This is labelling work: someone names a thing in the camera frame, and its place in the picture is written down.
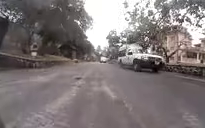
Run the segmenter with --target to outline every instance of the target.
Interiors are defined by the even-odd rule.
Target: asphalt road
[[[205,83],[82,63],[0,71],[7,128],[205,128]]]

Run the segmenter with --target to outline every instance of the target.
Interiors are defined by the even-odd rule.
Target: fence
[[[189,74],[194,76],[205,77],[205,65],[203,64],[167,64],[165,71]]]

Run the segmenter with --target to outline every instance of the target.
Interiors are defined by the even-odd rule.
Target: tire
[[[135,72],[141,72],[141,66],[140,66],[140,64],[137,63],[137,62],[135,62],[135,63],[133,64],[133,69],[134,69]]]
[[[123,67],[122,60],[119,61],[119,65],[120,65],[120,67]]]
[[[153,70],[154,73],[158,73],[159,72],[159,69],[157,69],[157,68],[153,68],[152,70]]]

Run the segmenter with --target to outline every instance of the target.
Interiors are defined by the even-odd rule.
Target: building
[[[186,49],[182,55],[181,62],[205,64],[205,38],[201,39],[201,44]]]
[[[185,49],[192,46],[192,38],[187,29],[181,26],[173,26],[167,34],[166,38],[167,55],[171,55],[169,58],[170,63],[178,63],[182,61],[181,56]]]
[[[166,47],[168,54],[177,52],[170,57],[170,63],[205,64],[205,38],[200,44],[192,46],[191,39],[182,31],[172,31],[167,35]]]

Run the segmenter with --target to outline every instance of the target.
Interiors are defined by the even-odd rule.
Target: parked car
[[[119,49],[120,65],[132,66],[136,72],[142,69],[152,69],[158,72],[164,66],[164,59],[158,55],[146,54],[138,44],[125,45]]]
[[[107,61],[108,61],[108,58],[107,58],[107,57],[102,56],[102,57],[100,58],[100,63],[107,63]]]

